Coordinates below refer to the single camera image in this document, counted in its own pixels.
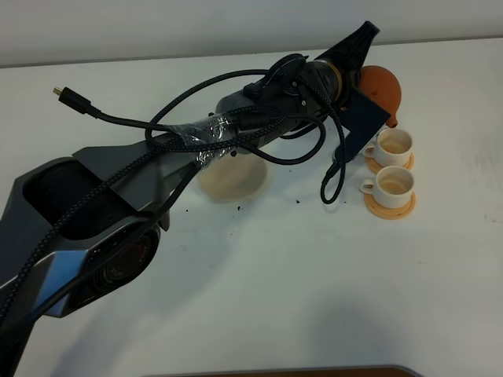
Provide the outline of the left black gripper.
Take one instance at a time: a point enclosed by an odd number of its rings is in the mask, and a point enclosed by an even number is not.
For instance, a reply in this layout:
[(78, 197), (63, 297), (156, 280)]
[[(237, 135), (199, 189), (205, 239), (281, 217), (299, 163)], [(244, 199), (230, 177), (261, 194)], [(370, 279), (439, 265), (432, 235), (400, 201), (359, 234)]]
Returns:
[(357, 31), (320, 56), (321, 81), (337, 108), (349, 108), (352, 91), (359, 87), (362, 65), (380, 29), (366, 21)]

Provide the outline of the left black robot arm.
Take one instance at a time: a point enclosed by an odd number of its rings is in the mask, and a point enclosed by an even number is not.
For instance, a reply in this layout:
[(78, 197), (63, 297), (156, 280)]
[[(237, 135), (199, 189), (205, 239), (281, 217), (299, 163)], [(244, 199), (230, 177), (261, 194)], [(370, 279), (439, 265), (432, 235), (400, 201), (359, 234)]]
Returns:
[(223, 156), (250, 153), (295, 165), (312, 157), (278, 159), (263, 151), (336, 124), (340, 144), (326, 178), (343, 178), (346, 165), (373, 137), (358, 117), (376, 125), (388, 114), (359, 87), (379, 29), (365, 22), (314, 60), (295, 53), (256, 82), (218, 102), (194, 123), (166, 125), (170, 103), (142, 122), (108, 115), (69, 88), (59, 102), (82, 115), (142, 129), (142, 141), (87, 147), (18, 177), (1, 218), (1, 373), (15, 374), (35, 322), (65, 317), (136, 279), (152, 261), (170, 209), (205, 167)]

